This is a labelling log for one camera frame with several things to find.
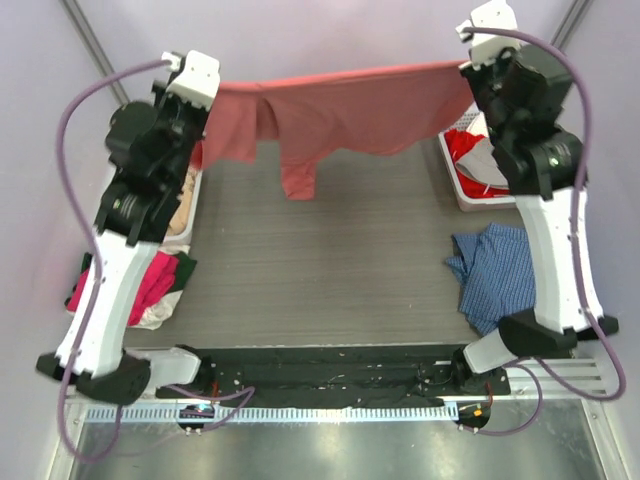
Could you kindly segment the aluminium frame rail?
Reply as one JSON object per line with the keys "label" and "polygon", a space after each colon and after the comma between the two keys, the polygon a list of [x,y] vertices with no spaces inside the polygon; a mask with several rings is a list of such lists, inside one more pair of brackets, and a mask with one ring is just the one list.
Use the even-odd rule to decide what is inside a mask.
{"label": "aluminium frame rail", "polygon": [[[536,385],[540,385],[545,393],[550,394],[561,388],[564,382],[588,393],[598,393],[601,390],[601,378],[596,365],[585,359],[555,359],[546,363],[531,360],[509,364],[498,369],[505,371],[511,388],[510,394],[506,396],[517,394],[525,388]],[[184,387],[185,385],[154,387],[144,385],[140,379],[136,379],[132,389],[127,392],[118,393],[108,390],[105,393],[91,394],[88,398],[93,402],[111,406],[115,406],[118,399],[124,399],[126,405],[132,405],[141,400],[187,397],[236,405],[243,399],[244,389],[248,388],[236,391],[228,397],[222,397],[192,393]]]}

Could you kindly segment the corner aluminium post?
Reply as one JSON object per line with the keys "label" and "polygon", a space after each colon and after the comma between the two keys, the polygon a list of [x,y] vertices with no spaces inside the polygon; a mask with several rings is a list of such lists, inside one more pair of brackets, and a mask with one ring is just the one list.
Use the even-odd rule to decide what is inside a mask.
{"label": "corner aluminium post", "polygon": [[101,45],[91,23],[78,0],[60,0],[62,10],[69,19],[79,40],[102,77],[115,73],[115,69]]}
{"label": "corner aluminium post", "polygon": [[593,0],[572,0],[551,39],[551,45],[564,51],[587,15]]}

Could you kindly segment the right corner aluminium post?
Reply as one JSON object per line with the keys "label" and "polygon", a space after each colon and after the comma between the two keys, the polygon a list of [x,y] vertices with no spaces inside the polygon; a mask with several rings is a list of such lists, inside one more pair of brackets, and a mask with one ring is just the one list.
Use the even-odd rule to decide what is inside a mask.
{"label": "right corner aluminium post", "polygon": [[551,45],[564,51],[587,15],[593,0],[572,0],[551,39]]}

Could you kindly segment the left corner aluminium post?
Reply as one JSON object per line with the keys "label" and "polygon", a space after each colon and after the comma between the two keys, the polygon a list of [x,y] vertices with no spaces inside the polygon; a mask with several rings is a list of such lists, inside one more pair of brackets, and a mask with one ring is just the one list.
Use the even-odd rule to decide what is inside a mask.
{"label": "left corner aluminium post", "polygon": [[115,73],[115,69],[101,45],[91,23],[78,0],[60,0],[62,10],[69,19],[79,40],[102,77]]}

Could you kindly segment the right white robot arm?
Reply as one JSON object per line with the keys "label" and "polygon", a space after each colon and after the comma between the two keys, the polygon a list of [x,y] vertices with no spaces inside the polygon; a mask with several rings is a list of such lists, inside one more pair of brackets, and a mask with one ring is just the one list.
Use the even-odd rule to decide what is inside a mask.
{"label": "right white robot arm", "polygon": [[482,66],[467,64],[461,74],[524,222],[535,280],[533,306],[502,317],[496,330],[454,353],[453,386],[472,395],[486,385],[488,372],[610,337],[619,321],[604,313],[591,277],[587,193],[574,185],[583,145],[557,122],[573,84],[569,71],[525,45],[506,47]]}

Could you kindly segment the blue checkered shirt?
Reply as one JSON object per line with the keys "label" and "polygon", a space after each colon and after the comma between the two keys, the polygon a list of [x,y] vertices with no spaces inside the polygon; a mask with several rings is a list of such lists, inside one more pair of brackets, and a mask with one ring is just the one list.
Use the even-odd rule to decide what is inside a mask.
{"label": "blue checkered shirt", "polygon": [[458,310],[480,335],[534,306],[534,272],[523,228],[491,223],[480,233],[456,233],[452,241],[455,254],[445,263],[462,288]]}

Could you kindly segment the right white plastic basket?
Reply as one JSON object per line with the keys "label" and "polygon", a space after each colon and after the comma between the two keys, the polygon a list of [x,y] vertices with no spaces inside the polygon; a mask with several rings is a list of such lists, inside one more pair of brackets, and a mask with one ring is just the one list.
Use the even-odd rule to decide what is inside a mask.
{"label": "right white plastic basket", "polygon": [[511,196],[507,195],[506,191],[501,191],[500,195],[498,195],[498,190],[490,185],[484,185],[482,190],[477,189],[476,196],[469,195],[471,183],[474,185],[477,184],[478,186],[480,186],[480,183],[477,183],[475,180],[461,181],[462,174],[458,173],[456,169],[456,161],[453,155],[456,150],[449,148],[446,137],[451,131],[468,131],[468,137],[471,135],[485,135],[486,129],[482,129],[480,126],[473,126],[473,123],[479,116],[480,113],[477,108],[470,107],[451,128],[438,135],[439,146],[444,157],[445,168],[449,174],[456,201],[463,212],[514,208],[515,201]]}

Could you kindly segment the left white plastic basket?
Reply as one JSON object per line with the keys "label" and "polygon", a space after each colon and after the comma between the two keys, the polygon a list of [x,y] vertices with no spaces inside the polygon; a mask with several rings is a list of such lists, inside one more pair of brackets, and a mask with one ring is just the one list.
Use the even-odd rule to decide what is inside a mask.
{"label": "left white plastic basket", "polygon": [[190,245],[191,244],[194,225],[195,225],[195,217],[196,217],[196,212],[197,212],[197,208],[198,208],[198,201],[199,201],[199,196],[200,196],[200,191],[201,191],[203,174],[202,174],[201,170],[199,170],[198,168],[196,168],[194,166],[190,166],[189,168],[193,168],[193,169],[195,169],[197,171],[197,179],[196,179],[196,183],[195,183],[195,190],[194,190],[193,200],[192,200],[192,204],[191,204],[188,225],[186,227],[186,230],[180,235],[169,237],[169,236],[167,236],[165,234],[165,237],[164,237],[164,240],[163,240],[163,243],[162,243],[163,247],[181,246],[181,245]]}

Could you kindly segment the white plastic basket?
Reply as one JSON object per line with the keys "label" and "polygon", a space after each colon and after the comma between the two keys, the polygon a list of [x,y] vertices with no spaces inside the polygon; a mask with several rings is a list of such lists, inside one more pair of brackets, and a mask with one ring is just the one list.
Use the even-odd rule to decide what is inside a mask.
{"label": "white plastic basket", "polygon": [[478,186],[480,186],[480,183],[477,183],[475,180],[461,181],[462,174],[458,173],[456,169],[456,161],[453,155],[456,150],[449,148],[446,137],[451,131],[468,131],[468,137],[471,135],[485,135],[486,129],[482,129],[480,126],[473,126],[473,123],[479,116],[480,113],[477,108],[470,107],[451,128],[438,135],[439,146],[444,157],[445,168],[449,174],[456,201],[463,212],[514,208],[515,201],[511,196],[507,195],[506,191],[501,191],[500,195],[498,195],[498,190],[490,185],[484,185],[482,190],[477,189],[476,196],[469,195],[471,183],[474,185],[477,184]]}
{"label": "white plastic basket", "polygon": [[199,196],[200,196],[200,191],[201,191],[203,174],[202,174],[201,170],[199,170],[198,168],[196,168],[194,166],[190,166],[189,168],[193,168],[193,169],[195,169],[197,171],[197,179],[196,179],[196,183],[195,183],[195,190],[194,190],[193,200],[192,200],[192,204],[191,204],[188,225],[186,227],[186,230],[180,235],[169,237],[169,236],[167,236],[165,234],[165,237],[164,237],[164,240],[163,240],[163,243],[162,243],[163,247],[181,246],[181,245],[190,245],[191,244],[194,225],[195,225],[195,217],[196,217],[196,212],[197,212],[197,208],[198,208],[198,201],[199,201]]}

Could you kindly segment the salmon pink t shirt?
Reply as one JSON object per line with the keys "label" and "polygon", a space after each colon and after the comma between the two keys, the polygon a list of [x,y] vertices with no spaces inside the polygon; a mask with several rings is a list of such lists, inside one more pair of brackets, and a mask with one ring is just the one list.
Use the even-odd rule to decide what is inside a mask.
{"label": "salmon pink t shirt", "polygon": [[334,151],[399,153],[452,126],[471,103],[456,61],[224,82],[191,163],[252,162],[259,142],[275,141],[286,197],[311,200],[317,164]]}

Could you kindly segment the beige t shirt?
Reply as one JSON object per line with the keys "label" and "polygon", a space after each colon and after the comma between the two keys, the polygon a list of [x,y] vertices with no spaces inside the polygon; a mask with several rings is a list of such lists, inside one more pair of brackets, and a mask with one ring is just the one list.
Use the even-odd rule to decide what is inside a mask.
{"label": "beige t shirt", "polygon": [[180,195],[180,205],[174,213],[166,232],[166,235],[169,237],[180,235],[186,230],[189,221],[189,214],[193,200],[196,179],[197,171],[193,168],[189,168],[182,187],[182,193]]}

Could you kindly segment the red garment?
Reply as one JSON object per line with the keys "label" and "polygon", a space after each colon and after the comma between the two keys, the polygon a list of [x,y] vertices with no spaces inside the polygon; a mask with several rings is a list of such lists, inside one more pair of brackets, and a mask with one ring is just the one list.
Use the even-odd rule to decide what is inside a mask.
{"label": "red garment", "polygon": [[[453,153],[455,161],[457,161],[463,154],[467,153],[481,139],[487,138],[483,136],[474,136],[474,135],[471,135],[470,137],[468,137],[467,134],[468,132],[466,131],[462,131],[462,132],[451,131],[446,137],[446,140],[449,143],[449,148],[451,150],[456,150],[456,152]],[[471,179],[462,175],[461,181],[465,181],[465,180],[471,180]],[[469,187],[470,189],[469,195],[476,196],[477,189],[482,190],[483,186],[484,185],[482,184],[478,186],[477,184],[474,185],[473,183],[471,183],[471,186]],[[499,189],[499,188],[496,188],[496,189],[498,190],[498,195],[500,195],[501,191],[506,191],[507,195],[509,194],[509,189],[507,190]]]}

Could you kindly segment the magenta t shirt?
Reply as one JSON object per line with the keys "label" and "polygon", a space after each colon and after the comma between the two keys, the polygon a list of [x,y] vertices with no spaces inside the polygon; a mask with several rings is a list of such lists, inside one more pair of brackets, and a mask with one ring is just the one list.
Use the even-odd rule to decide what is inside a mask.
{"label": "magenta t shirt", "polygon": [[[92,256],[86,253],[83,257],[82,269],[71,296],[64,302],[68,312],[74,313],[78,307],[82,290],[85,286]],[[168,293],[175,282],[175,273],[179,260],[174,255],[157,253],[147,268],[138,288],[133,307],[128,319],[128,326],[138,326],[144,312],[157,304]]]}

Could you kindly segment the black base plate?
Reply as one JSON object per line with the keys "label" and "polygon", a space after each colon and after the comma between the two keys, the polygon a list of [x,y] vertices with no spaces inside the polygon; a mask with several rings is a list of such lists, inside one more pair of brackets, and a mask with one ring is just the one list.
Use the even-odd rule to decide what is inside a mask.
{"label": "black base plate", "polygon": [[504,370],[478,377],[455,366],[456,344],[199,349],[185,390],[228,397],[246,387],[252,408],[404,408],[443,404],[447,396],[506,396]]}

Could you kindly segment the cream white garment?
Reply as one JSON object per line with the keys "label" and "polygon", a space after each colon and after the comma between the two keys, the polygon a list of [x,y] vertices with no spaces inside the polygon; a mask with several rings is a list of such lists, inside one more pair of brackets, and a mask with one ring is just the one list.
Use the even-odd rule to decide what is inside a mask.
{"label": "cream white garment", "polygon": [[174,314],[183,291],[175,291],[164,295],[156,304],[146,308],[140,321],[134,325],[136,329],[157,330]]}

